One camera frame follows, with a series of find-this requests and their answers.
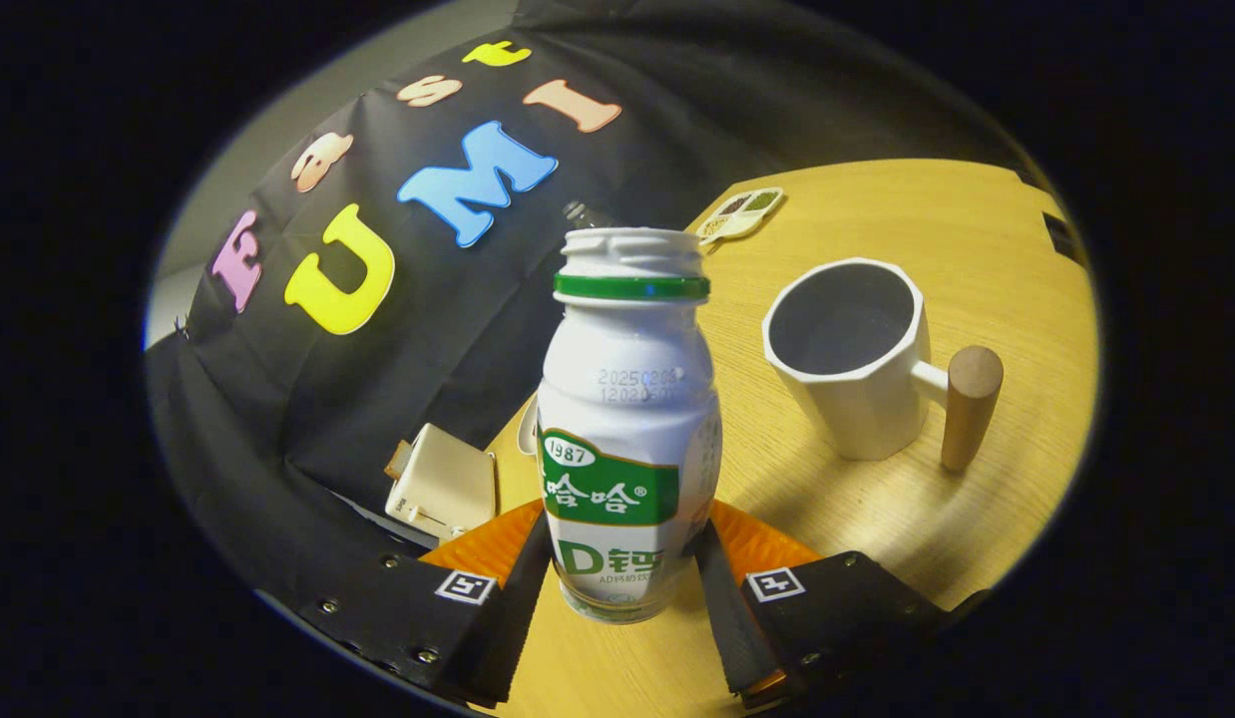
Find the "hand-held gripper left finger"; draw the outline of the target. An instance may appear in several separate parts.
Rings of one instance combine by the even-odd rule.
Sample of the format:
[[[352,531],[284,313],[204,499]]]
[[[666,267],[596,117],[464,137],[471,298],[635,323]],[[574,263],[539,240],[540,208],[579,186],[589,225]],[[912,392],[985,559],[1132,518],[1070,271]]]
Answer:
[[[298,615],[411,690],[494,708],[509,699],[550,560],[534,499],[421,557],[382,551]]]

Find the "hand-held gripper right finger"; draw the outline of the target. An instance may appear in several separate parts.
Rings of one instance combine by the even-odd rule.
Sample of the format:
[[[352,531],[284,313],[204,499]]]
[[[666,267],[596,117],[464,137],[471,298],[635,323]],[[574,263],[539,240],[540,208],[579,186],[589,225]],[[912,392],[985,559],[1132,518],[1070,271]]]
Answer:
[[[989,594],[945,610],[863,551],[824,557],[722,500],[694,546],[727,690],[746,709],[837,695],[910,657]]]

